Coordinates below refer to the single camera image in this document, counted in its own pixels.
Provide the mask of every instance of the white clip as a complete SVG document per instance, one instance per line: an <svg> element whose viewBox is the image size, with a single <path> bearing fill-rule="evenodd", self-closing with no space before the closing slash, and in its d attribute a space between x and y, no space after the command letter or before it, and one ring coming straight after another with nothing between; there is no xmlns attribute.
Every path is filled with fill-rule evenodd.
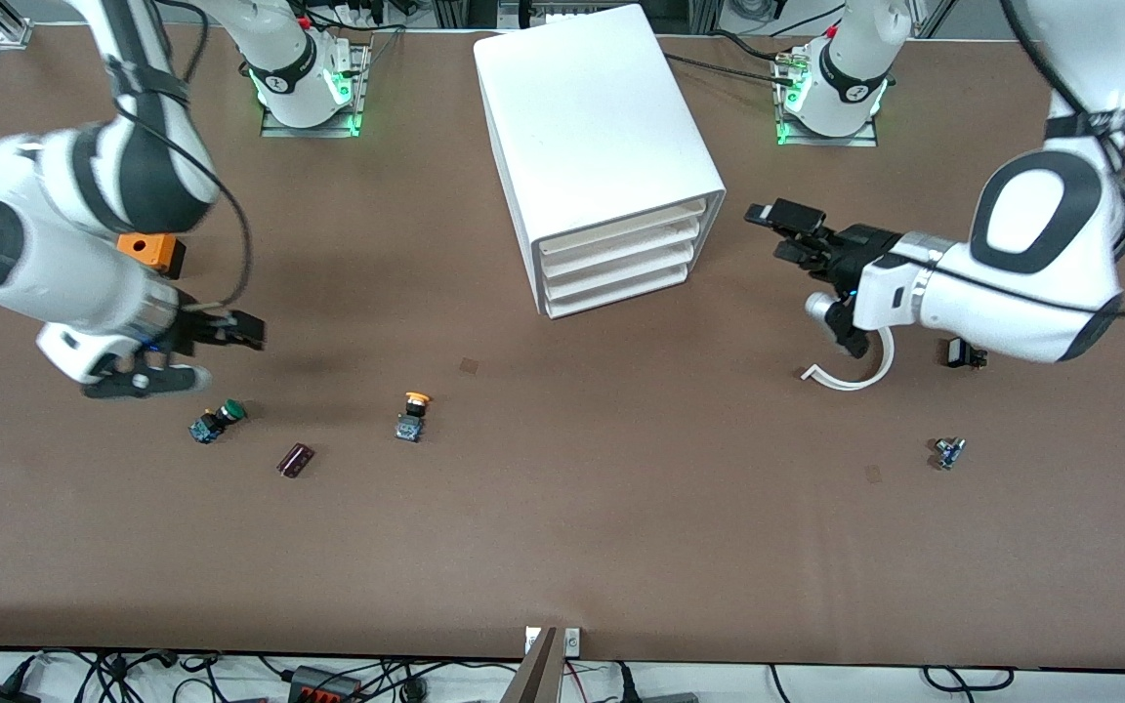
<svg viewBox="0 0 1125 703"><path fill-rule="evenodd" d="M881 326L879 328L879 340L880 345L884 348L884 359L880 361L879 370L871 378L866 380L840 380L834 377L834 375L826 372L826 370L818 368L818 364L813 364L804 370L804 373L801 373L801 380L812 378L820 382L821 386L826 386L832 390L862 390L862 388L874 386L879 379L888 375L888 370L892 368L892 355L897 352L897 346L892 343L892 330Z"/></svg>

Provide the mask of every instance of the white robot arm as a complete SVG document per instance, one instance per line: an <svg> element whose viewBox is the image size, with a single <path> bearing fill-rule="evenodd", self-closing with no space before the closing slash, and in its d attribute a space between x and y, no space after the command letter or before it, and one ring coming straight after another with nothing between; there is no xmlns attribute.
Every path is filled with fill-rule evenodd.
<svg viewBox="0 0 1125 703"><path fill-rule="evenodd" d="M1028 0L1046 57L1001 3L1053 103L1044 146L988 180L969 243L832 232L825 214L786 200L746 213L785 236L777 258L834 286L807 310L853 355L871 330L918 323L1051 363L1088 351L1125 316L1115 268L1125 252L1125 1Z"/></svg>
<svg viewBox="0 0 1125 703"><path fill-rule="evenodd" d="M218 197L188 85L171 70L152 0L68 1L89 21L119 116L0 138L0 306L46 323L37 345L87 396L201 388L205 370L171 364L171 355L192 355L196 343L260 349L263 322L202 312L112 244L123 233L188 232ZM204 6L264 76L287 75L264 97L282 123L312 126L341 107L322 85L332 56L318 48L331 43L304 31L286 0ZM146 352L164 363L148 363ZM117 369L122 359L133 369Z"/></svg>
<svg viewBox="0 0 1125 703"><path fill-rule="evenodd" d="M911 26L907 0L848 0L830 36L788 54L795 88L785 92L784 111L825 137L856 133L879 109Z"/></svg>

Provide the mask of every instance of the brown mat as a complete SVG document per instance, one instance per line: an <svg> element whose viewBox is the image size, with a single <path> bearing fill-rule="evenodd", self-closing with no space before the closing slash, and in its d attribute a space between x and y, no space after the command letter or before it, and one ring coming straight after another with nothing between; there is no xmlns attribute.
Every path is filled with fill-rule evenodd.
<svg viewBox="0 0 1125 703"><path fill-rule="evenodd" d="M1047 89L1014 45L907 46L879 148L776 147L764 85L676 66L729 188L700 265L550 322L478 36L400 37L366 135L330 142L256 137L215 34L194 115L254 223L242 306L269 350L202 349L200 396L96 404L0 308L0 645L518 655L524 625L560 623L588 658L1125 667L1125 323L1069 364L978 373L898 330L889 377L842 395L795 373L867 364L830 352L801 312L818 286L741 222L784 196L964 237L988 175L1040 143ZM0 57L0 136L107 119L101 72L84 28L37 28ZM219 206L184 289L232 285L235 234ZM393 438L406 390L434 397L418 445ZM227 396L253 418L189 440ZM953 472L945 435L970 441ZM317 457L282 479L295 441Z"/></svg>

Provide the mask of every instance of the orange block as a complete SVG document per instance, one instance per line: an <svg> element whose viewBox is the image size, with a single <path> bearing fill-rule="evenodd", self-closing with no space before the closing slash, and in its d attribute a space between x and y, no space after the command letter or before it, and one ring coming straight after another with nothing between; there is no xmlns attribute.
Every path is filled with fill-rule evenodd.
<svg viewBox="0 0 1125 703"><path fill-rule="evenodd" d="M180 276L184 244L172 234L122 234L115 247L166 278Z"/></svg>

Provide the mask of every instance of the cable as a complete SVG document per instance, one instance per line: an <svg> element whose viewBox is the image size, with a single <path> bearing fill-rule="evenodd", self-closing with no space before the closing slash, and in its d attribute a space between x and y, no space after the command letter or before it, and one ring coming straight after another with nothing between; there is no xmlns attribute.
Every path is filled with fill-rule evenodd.
<svg viewBox="0 0 1125 703"><path fill-rule="evenodd" d="M793 703L789 700L789 694L784 693L784 685L781 684L781 673L775 668L775 664L768 664L767 667L772 669L772 681L775 682L775 693L781 695L782 702Z"/></svg>
<svg viewBox="0 0 1125 703"><path fill-rule="evenodd" d="M754 74L754 72L741 71L741 70L738 70L738 69L729 69L728 66L716 65L716 63L700 62L700 60L696 60L696 58L688 58L686 56L676 56L675 54L668 54L666 52L663 52L663 55L666 56L666 57L668 57L669 60L673 60L673 62L692 63L693 66L701 66L702 69L710 69L711 71L719 71L722 74L731 74L731 75L738 75L738 76L741 76L741 78L750 78L750 79L754 79L754 80L763 80L763 81L766 81L767 83L774 83L774 84L777 84L777 85L792 85L793 84L793 81L791 81L791 80L789 80L786 78L776 78L776 76L768 76L768 75L763 75L763 74Z"/></svg>
<svg viewBox="0 0 1125 703"><path fill-rule="evenodd" d="M932 677L932 669L944 669L946 672L950 672L950 676L954 677L954 681L957 682L957 685L938 684L938 682ZM1014 684L1014 669L1002 668L997 670L1005 672L1005 679L996 682L996 684L993 685L966 684L966 681L963 677L961 677L961 675L957 673L957 669L953 667L943 667L943 666L922 667L922 677L925 677L925 679L928 679L928 685L932 686L932 688L951 695L954 693L963 693L966 696L966 703L974 703L975 693L991 693L993 691L1001 691L1005 688L1009 688L1009 686Z"/></svg>
<svg viewBox="0 0 1125 703"><path fill-rule="evenodd" d="M371 71L371 66L375 66L376 62L379 62L380 54L384 54L385 52L388 52L389 46L394 45L394 40L397 40L397 37L400 36L400 35L403 35L406 31L406 26L400 26L400 27L402 28L395 28L394 31L389 33L388 40L385 40L385 45L381 46L380 48L376 49L375 54L371 54L371 58L369 60L369 62L367 62L367 71L370 72Z"/></svg>
<svg viewBox="0 0 1125 703"><path fill-rule="evenodd" d="M619 673L624 677L624 697L620 703L640 703L640 694L637 693L637 681L633 679L633 672L628 668L628 664L619 664Z"/></svg>
<svg viewBox="0 0 1125 703"><path fill-rule="evenodd" d="M313 26L321 29L333 26L349 28L349 30L353 31L376 31L380 30L380 28L402 28L402 30L405 30L406 28L403 24L396 24L396 26L348 26L348 24L344 24L339 18L325 18L324 15L315 13L315 11L309 9L309 6L307 6L307 0L289 0L289 6L290 8L294 8L294 12L300 11L303 17L309 19Z"/></svg>
<svg viewBox="0 0 1125 703"><path fill-rule="evenodd" d="M184 83L190 83L194 80L194 71L197 71L197 62L202 58L202 52L206 49L206 40L209 39L212 34L212 18L206 17L206 12L190 3L183 3L182 0L155 0L155 3L169 4L171 8L180 8L183 10L189 10L197 15L199 21L202 24L201 31L197 36L197 46L194 48L194 54L189 57L189 65L184 66Z"/></svg>
<svg viewBox="0 0 1125 703"><path fill-rule="evenodd" d="M3 691L8 694L8 699L14 699L19 693L19 690L24 688L24 677L28 675L28 666L36 658L37 655L30 655L22 663L19 663L17 668L11 673L11 676L8 676L8 681L3 682Z"/></svg>
<svg viewBox="0 0 1125 703"><path fill-rule="evenodd" d="M508 666L508 664L498 664L498 663L452 663L452 664L457 667L464 667L466 669L497 668L497 669L506 669L510 673L519 672L518 668ZM597 672L597 669L584 669L584 670Z"/></svg>
<svg viewBox="0 0 1125 703"><path fill-rule="evenodd" d="M215 694L216 699L219 699L219 703L228 703L227 695L219 690L219 684L215 682L215 672L212 667L206 667L206 681L210 682L210 693Z"/></svg>
<svg viewBox="0 0 1125 703"><path fill-rule="evenodd" d="M580 675L576 673L575 664L567 663L566 670L572 673L572 681L575 682L575 688L580 692L580 703L588 703L588 695L584 692L584 685L580 684Z"/></svg>
<svg viewBox="0 0 1125 703"><path fill-rule="evenodd" d="M285 669L278 669L277 667L272 667L271 663L269 663L268 658L263 657L263 655L259 655L259 663L262 663L263 667L268 667L268 672L273 673L273 675L280 677L281 681L285 681Z"/></svg>
<svg viewBox="0 0 1125 703"><path fill-rule="evenodd" d="M755 58L762 58L764 60L764 62L773 62L775 60L775 54L758 52L757 48L754 48L749 44L745 44L745 39L741 39L740 36L737 36L731 31L724 30L724 28L716 28L714 30L711 30L706 34L709 34L710 36L722 36L727 37L727 39L731 39L734 44L740 46L741 52L745 52L746 54L749 54Z"/></svg>
<svg viewBox="0 0 1125 703"><path fill-rule="evenodd" d="M92 660L89 660L89 670L86 672L84 679L81 679L80 688L76 688L76 695L72 699L72 703L86 703L86 687L90 684L91 677L93 677L93 672L97 672L100 664L102 663L102 655L97 655Z"/></svg>
<svg viewBox="0 0 1125 703"><path fill-rule="evenodd" d="M1090 137L1097 139L1097 146L1110 166L1112 177L1115 179L1115 186L1117 190L1119 190L1122 202L1125 205L1125 147L1119 146L1119 143L1117 143L1114 138L1114 134L1104 132L1098 128L1097 125L1094 125L1088 117L1086 117L1089 115L1088 107L1086 107L1082 100L1077 97L1076 92L1072 92L1070 85L1066 85L1066 81L1062 79L1062 74L1059 74L1056 69L1050 65L1048 60L1043 53L1040 52L1040 48L1036 48L1034 40L1032 40L1032 35L1027 33L1026 25L1018 16L1017 10L1014 9L1011 0L1001 0L1001 11L1005 13L1006 22L1009 22L1010 30L1014 33L1015 39L1018 39L1018 45L1022 46L1023 52L1027 54L1027 58L1032 60L1032 64L1035 66L1036 71L1044 78L1050 88L1053 88L1054 92L1062 96L1062 99L1066 101L1071 110L1074 110L1076 115L1081 117L1081 124L1084 126L1084 129L1088 132ZM1120 258L1122 252L1125 252L1125 233L1122 233L1119 240L1115 242L1116 258ZM965 280L968 283L981 285L979 281L968 280L968 277L956 274L956 272L945 271L943 269L937 270L945 272L946 276L953 276L960 280ZM1063 308L1063 310L1079 313L1097 313L1086 307L1062 306L1062 304L1048 303L1045 299L1026 297L1022 294L1010 292L1010 290L997 288L997 286L981 286L982 288L996 290L997 292L1012 295L1015 298L1028 299L1028 301L1037 303L1042 306L1058 307ZM1125 310L1104 313L1102 316L1125 317Z"/></svg>
<svg viewBox="0 0 1125 703"><path fill-rule="evenodd" d="M210 703L218 703L218 699L215 697L215 690L212 688L212 685L206 684L206 681L200 679L200 677L188 677L188 679L184 679L180 682L178 685L176 685L176 688L173 690L173 703L176 703L176 699L178 699L180 695L180 690L184 688L186 684L205 685L207 690L210 690Z"/></svg>
<svg viewBox="0 0 1125 703"><path fill-rule="evenodd" d="M218 301L194 304L194 306L186 306L183 310L187 312L210 310L210 308L214 307L232 306L232 304L236 301L236 299L241 298L241 295L245 292L246 285L250 283L250 271L251 269L254 268L254 242L253 242L253 235L251 235L250 232L250 219L246 218L245 210L241 208L241 204L238 204L236 196L233 196L233 191L228 190L227 186L224 186L223 180L216 177L216 174L212 172L209 168L206 168L206 165L202 164L201 161L197 160L196 156L190 154L190 152L184 151L184 147L173 142L173 139L169 138L168 135L159 132L159 129L155 129L151 125L144 123L142 119L140 119L140 117L133 115L133 112L125 110L125 108L120 106L119 101L116 101L115 110L119 112L119 115L124 117L124 119L129 120L129 123L140 126L140 128L146 132L146 134L152 135L152 137L155 137L160 142L166 144L168 147L171 148L171 151L178 152L178 154L182 155L184 160L187 160L190 164L192 164L194 168L199 170L201 174L205 174L206 178L209 178L210 182L214 182L215 187L219 188L219 192L224 195L224 198L228 201L228 205L233 206L233 211L235 211L237 215L237 224L238 226L241 226L241 274L237 277L237 285L233 287L232 292L228 292L226 297L219 299Z"/></svg>
<svg viewBox="0 0 1125 703"><path fill-rule="evenodd" d="M826 18L827 15L834 15L836 12L839 12L840 10L844 10L844 9L845 9L845 4L844 3L836 4L835 8L831 8L830 10L827 10L827 12L819 12L818 15L816 15L816 17L804 18L804 19L801 19L801 21L794 22L794 24L790 24L790 26L786 26L784 28L777 28L777 30L772 31L772 34L768 34L767 36L778 36L778 35L782 35L782 34L785 34L785 33L789 33L789 31L793 31L794 28L796 28L799 26L808 26L808 24L810 24L812 21L816 21L816 19ZM741 34L744 34L744 35L747 36L750 33L759 30L759 28L763 28L764 26L768 26L768 24L772 24L771 19L767 19L765 22L762 24L762 26L756 26L756 27L752 28L750 30L741 31Z"/></svg>

